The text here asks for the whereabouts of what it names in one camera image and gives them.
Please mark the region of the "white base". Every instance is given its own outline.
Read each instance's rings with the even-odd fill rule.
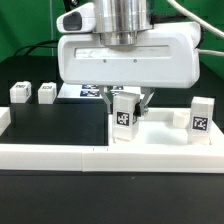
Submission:
[[[11,123],[10,110],[8,107],[0,107],[0,136]]]
[[[132,142],[109,146],[0,145],[0,169],[224,173],[224,135],[212,123],[211,145],[188,145],[187,131],[172,127],[178,109],[153,109]]]

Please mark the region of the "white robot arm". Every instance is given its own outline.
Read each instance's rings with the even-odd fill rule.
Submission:
[[[138,116],[144,115],[154,88],[191,87],[200,74],[200,25],[152,25],[152,11],[146,0],[94,0],[59,17],[58,30],[66,34],[58,45],[64,82],[99,85],[109,113],[113,100],[105,89],[141,87],[145,96]]]

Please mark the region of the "metal cylinder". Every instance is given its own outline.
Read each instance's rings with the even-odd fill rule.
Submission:
[[[94,0],[96,33],[103,45],[137,43],[137,32],[151,29],[152,6],[146,0]]]

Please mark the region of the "black square on block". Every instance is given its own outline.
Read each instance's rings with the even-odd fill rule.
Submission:
[[[129,126],[130,124],[130,115],[124,112],[117,112],[117,124]]]
[[[206,117],[193,117],[193,130],[207,131],[208,118]]]

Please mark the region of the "small white cube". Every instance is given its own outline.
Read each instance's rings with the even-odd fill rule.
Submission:
[[[10,100],[11,103],[26,103],[26,101],[31,96],[31,83],[24,81],[24,82],[17,82],[11,89],[10,89]]]
[[[139,103],[140,95],[121,92],[113,101],[113,138],[132,140],[139,129],[139,121],[134,114],[135,105]]]
[[[53,104],[57,96],[56,83],[49,82],[43,83],[38,90],[38,102],[39,104]]]
[[[189,144],[210,144],[210,130],[215,100],[194,97],[191,103],[191,117],[188,130]]]
[[[11,123],[9,107],[0,107],[0,136]]]

